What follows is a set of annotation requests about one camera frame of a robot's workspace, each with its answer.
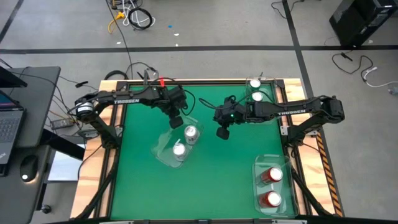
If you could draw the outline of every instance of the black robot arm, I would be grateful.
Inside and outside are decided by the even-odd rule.
[[[278,104],[254,101],[246,102],[245,105],[235,102],[234,97],[230,96],[225,99],[224,105],[216,109],[213,119],[221,125],[217,136],[228,139],[227,128],[232,124],[262,123],[279,116],[302,113],[312,113],[313,116],[300,125],[287,128],[286,144],[301,142],[307,133],[320,129],[325,123],[339,123],[345,118],[343,105],[335,96]]]
[[[187,96],[182,86],[170,90],[164,86],[147,86],[143,90],[99,91],[87,94],[75,101],[77,119],[94,127],[103,147],[119,148],[121,138],[114,127],[107,125],[101,118],[101,112],[109,105],[141,103],[151,108],[158,107],[170,118],[170,126],[177,128],[183,124],[180,109],[187,107]]]

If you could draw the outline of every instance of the red clip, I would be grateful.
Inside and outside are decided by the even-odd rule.
[[[161,85],[161,87],[164,87],[165,86],[165,84],[164,84],[164,79],[161,77],[160,78],[160,85]]]

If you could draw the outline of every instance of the red soda can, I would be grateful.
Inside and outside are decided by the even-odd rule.
[[[281,202],[282,197],[273,190],[259,196],[259,204],[261,207],[276,208]]]
[[[283,176],[284,174],[280,168],[270,167],[261,174],[261,180],[264,184],[271,184],[279,182]]]

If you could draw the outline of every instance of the green table surface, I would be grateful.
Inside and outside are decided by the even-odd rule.
[[[275,97],[272,86],[262,88]],[[239,99],[245,86],[198,85],[184,89],[217,106],[229,95]],[[188,105],[192,105],[192,97],[187,97]],[[173,169],[151,153],[159,135],[170,128],[168,117],[158,108],[127,107],[113,220],[268,217],[254,206],[252,165],[258,155],[282,155],[278,122],[232,125],[225,141],[216,136],[219,125],[212,120],[214,112],[197,100],[191,116],[204,125],[204,132],[184,165]]]

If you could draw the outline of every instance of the gray floor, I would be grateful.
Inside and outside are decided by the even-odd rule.
[[[0,0],[0,26],[6,23],[15,1]],[[144,32],[122,27],[130,47],[172,47],[197,45],[292,45],[289,27],[271,7],[272,1],[240,0],[145,0],[144,8],[156,23]],[[307,0],[292,11],[300,45],[324,45],[333,37],[328,20],[341,0]],[[25,0],[0,49],[67,49],[120,47],[118,31],[108,34],[111,21],[104,1]],[[398,18],[390,18],[371,38],[368,45],[397,45]],[[338,45],[336,38],[326,45]],[[332,164],[347,217],[398,219],[398,156],[396,112],[398,97],[387,88],[370,88],[358,73],[347,75],[331,62],[336,52],[304,51],[303,56],[315,95],[336,95],[343,101],[346,120],[325,125]],[[354,63],[337,58],[347,70],[358,66],[365,54],[379,69],[369,75],[374,84],[398,80],[398,50],[357,51]],[[125,70],[126,53],[0,55],[14,67],[61,66],[61,75],[98,86],[112,70]],[[165,77],[244,78],[264,72],[267,77],[301,78],[294,51],[206,51],[131,53],[133,62],[157,68]],[[142,71],[144,67],[134,67]],[[92,91],[75,89],[60,80],[58,85],[68,106]],[[62,113],[57,105],[51,109]],[[71,134],[76,128],[61,130]],[[34,223],[66,220],[74,188],[54,185],[47,195],[60,194],[68,200],[52,200],[51,215],[35,214]]]

